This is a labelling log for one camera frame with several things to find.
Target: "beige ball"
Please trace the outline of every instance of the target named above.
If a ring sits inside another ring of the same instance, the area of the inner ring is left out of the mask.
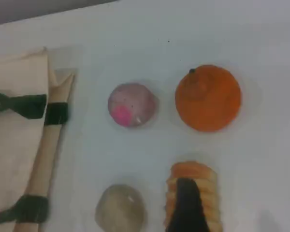
[[[109,187],[96,208],[96,222],[105,232],[139,232],[144,220],[142,196],[128,185]]]

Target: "black object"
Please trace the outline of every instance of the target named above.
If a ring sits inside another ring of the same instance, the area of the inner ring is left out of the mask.
[[[46,197],[24,195],[14,206],[0,212],[0,224],[14,220],[17,223],[43,223],[47,219],[48,210]]]
[[[27,119],[39,119],[44,115],[46,94],[8,97],[0,93],[0,112],[11,109]]]
[[[66,102],[49,103],[46,109],[44,125],[65,124],[69,118],[68,104]]]
[[[177,180],[175,210],[166,232],[209,232],[200,191],[194,180]]]

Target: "toy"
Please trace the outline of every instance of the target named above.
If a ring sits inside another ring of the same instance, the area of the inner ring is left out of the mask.
[[[111,93],[108,110],[117,124],[128,128],[138,127],[154,115],[155,96],[141,84],[121,84]]]
[[[190,127],[213,132],[227,126],[241,106],[240,87],[226,69],[202,65],[180,81],[175,93],[176,109]]]

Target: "gray background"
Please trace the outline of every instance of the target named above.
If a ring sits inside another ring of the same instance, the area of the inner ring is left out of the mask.
[[[0,24],[114,0],[0,0]]]

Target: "white table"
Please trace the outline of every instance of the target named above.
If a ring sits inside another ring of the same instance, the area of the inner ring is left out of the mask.
[[[0,54],[47,46],[55,68],[77,68],[47,232],[100,232],[94,209],[112,183],[138,188],[148,232],[164,231],[165,180],[194,158],[219,174],[226,232],[290,232],[290,0],[122,0],[0,26]],[[174,108],[199,64],[229,69],[243,92],[225,130],[189,129]],[[146,83],[160,99],[140,130],[116,126],[107,98]]]

